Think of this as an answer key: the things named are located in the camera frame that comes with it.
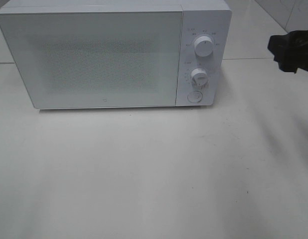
round button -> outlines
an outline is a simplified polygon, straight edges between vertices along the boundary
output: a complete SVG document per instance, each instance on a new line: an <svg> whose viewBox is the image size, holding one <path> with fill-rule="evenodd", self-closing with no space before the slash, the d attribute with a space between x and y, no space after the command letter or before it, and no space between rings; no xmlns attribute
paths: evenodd
<svg viewBox="0 0 308 239"><path fill-rule="evenodd" d="M197 56L209 56L214 50L214 41L209 36L200 36L194 42L195 53Z"/></svg>
<svg viewBox="0 0 308 239"><path fill-rule="evenodd" d="M203 68L196 68L193 70L190 77L192 82L198 87L201 87L208 82L207 73Z"/></svg>
<svg viewBox="0 0 308 239"><path fill-rule="evenodd" d="M199 91L193 91L193 92L189 93L187 98L188 98L189 102L198 103L202 100L203 94Z"/></svg>

microwave control panel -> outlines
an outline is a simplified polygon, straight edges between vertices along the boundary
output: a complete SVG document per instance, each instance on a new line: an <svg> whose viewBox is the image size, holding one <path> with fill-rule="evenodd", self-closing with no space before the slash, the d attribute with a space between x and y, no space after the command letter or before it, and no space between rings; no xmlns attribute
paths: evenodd
<svg viewBox="0 0 308 239"><path fill-rule="evenodd" d="M213 104L230 18L230 10L183 12L177 106Z"/></svg>

microwave door window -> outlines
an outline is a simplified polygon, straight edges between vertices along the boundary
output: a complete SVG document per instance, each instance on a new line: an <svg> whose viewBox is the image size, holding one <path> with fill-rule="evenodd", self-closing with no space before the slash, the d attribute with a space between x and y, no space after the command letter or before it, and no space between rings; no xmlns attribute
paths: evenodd
<svg viewBox="0 0 308 239"><path fill-rule="evenodd" d="M36 108L175 105L181 12L0 17Z"/></svg>

white knob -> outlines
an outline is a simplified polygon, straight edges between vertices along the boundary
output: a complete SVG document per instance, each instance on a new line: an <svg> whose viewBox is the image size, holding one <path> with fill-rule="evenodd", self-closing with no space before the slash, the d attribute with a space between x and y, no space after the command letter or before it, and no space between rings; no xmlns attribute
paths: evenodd
<svg viewBox="0 0 308 239"><path fill-rule="evenodd" d="M200 36L195 40L194 47L197 56L209 56L214 50L214 41L209 36Z"/></svg>
<svg viewBox="0 0 308 239"><path fill-rule="evenodd" d="M190 77L192 82L198 87L201 87L208 82L207 73L203 68L197 68L193 70L190 74Z"/></svg>

timer knob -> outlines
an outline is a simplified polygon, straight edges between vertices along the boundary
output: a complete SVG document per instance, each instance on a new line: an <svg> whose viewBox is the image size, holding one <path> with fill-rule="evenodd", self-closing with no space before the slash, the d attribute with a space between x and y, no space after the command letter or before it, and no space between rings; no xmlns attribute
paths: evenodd
<svg viewBox="0 0 308 239"><path fill-rule="evenodd" d="M201 87L208 82L207 73L203 68L197 68L193 70L190 74L192 83L196 86Z"/></svg>
<svg viewBox="0 0 308 239"><path fill-rule="evenodd" d="M195 53L197 56L209 56L214 50L214 41L209 36L200 36L194 42Z"/></svg>

